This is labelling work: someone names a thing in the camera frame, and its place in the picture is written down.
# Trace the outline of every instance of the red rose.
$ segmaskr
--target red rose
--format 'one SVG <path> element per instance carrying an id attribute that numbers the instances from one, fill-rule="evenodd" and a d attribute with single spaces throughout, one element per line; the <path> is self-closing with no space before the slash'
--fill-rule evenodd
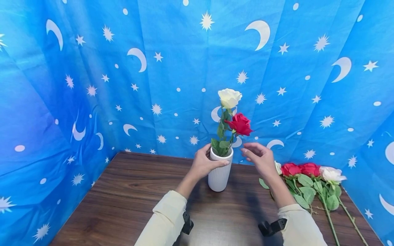
<path id="1" fill-rule="evenodd" d="M 281 167 L 284 176 L 296 175 L 301 173 L 301 168 L 294 163 L 286 163 Z"/>
<path id="2" fill-rule="evenodd" d="M 236 114 L 232 118 L 232 121 L 225 120 L 224 122 L 229 124 L 230 128 L 235 130 L 239 135 L 249 136 L 252 132 L 250 129 L 250 120 L 241 113 Z"/>
<path id="3" fill-rule="evenodd" d="M 320 171 L 319 171 L 320 166 L 316 165 L 315 163 L 312 162 L 305 163 L 304 165 L 301 165 L 300 168 L 302 173 L 308 175 L 309 177 L 312 175 L 315 177 L 320 176 Z"/>

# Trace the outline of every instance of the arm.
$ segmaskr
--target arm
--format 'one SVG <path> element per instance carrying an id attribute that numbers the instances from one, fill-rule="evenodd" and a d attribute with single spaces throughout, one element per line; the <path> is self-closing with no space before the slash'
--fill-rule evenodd
<path id="1" fill-rule="evenodd" d="M 259 143 L 246 143 L 241 149 L 248 161 L 255 164 L 279 208 L 279 218 L 286 218 L 282 230 L 284 246 L 327 246 L 312 216 L 297 204 L 286 184 L 279 176 L 273 153 Z"/>
<path id="2" fill-rule="evenodd" d="M 169 191 L 153 208 L 153 215 L 146 224 L 134 246 L 172 246 L 184 225 L 183 213 L 187 199 L 197 182 L 228 161 L 210 161 L 207 153 L 211 145 L 199 149 L 189 172 L 175 191 Z"/>

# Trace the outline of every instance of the left hand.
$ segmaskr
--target left hand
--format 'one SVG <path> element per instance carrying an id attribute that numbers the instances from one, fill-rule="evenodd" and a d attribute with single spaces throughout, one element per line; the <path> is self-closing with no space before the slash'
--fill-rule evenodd
<path id="1" fill-rule="evenodd" d="M 207 176 L 215 168 L 230 164 L 229 161 L 211 161 L 208 159 L 210 148 L 211 144 L 207 144 L 194 155 L 194 161 L 188 174 L 197 180 Z"/>

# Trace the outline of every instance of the rose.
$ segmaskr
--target rose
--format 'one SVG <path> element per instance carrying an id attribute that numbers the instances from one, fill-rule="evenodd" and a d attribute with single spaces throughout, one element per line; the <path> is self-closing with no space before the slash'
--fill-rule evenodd
<path id="1" fill-rule="evenodd" d="M 279 175 L 282 175 L 282 169 L 281 169 L 282 165 L 279 162 L 276 161 L 274 162 L 275 162 L 276 171 L 278 172 Z"/>
<path id="2" fill-rule="evenodd" d="M 311 177 L 312 175 L 318 177 L 320 175 L 320 171 L 319 171 L 320 166 L 316 165 L 315 163 L 312 162 L 305 163 L 301 165 L 300 168 L 302 173 L 309 177 Z"/>
<path id="3" fill-rule="evenodd" d="M 348 179 L 342 175 L 342 170 L 330 166 L 321 166 L 320 173 L 322 174 L 323 180 L 329 183 L 340 184 L 343 180 Z"/>
<path id="4" fill-rule="evenodd" d="M 222 106 L 226 109 L 232 109 L 237 106 L 242 97 L 239 91 L 234 91 L 233 89 L 224 89 L 217 93 L 219 94 Z"/>
<path id="5" fill-rule="evenodd" d="M 294 163 L 286 163 L 281 167 L 284 176 L 294 176 L 301 173 L 301 168 Z"/>
<path id="6" fill-rule="evenodd" d="M 252 130 L 250 129 L 250 120 L 242 113 L 233 116 L 232 121 L 225 120 L 232 130 L 235 130 L 239 135 L 249 136 Z"/>

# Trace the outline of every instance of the ribbed vase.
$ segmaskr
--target ribbed vase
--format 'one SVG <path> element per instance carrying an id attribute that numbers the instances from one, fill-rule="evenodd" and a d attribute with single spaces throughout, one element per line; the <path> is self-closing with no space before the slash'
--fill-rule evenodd
<path id="1" fill-rule="evenodd" d="M 230 162 L 230 164 L 228 164 L 227 166 L 218 167 L 218 168 L 212 170 L 208 174 L 208 185 L 213 191 L 221 192 L 227 186 L 227 181 L 229 180 L 229 175 L 230 175 L 232 157 L 234 154 L 234 151 L 232 150 L 232 148 L 229 149 L 229 153 L 230 154 L 227 157 L 220 157 L 213 152 L 212 147 L 211 147 L 210 159 L 212 161 L 225 160 L 225 161 Z"/>

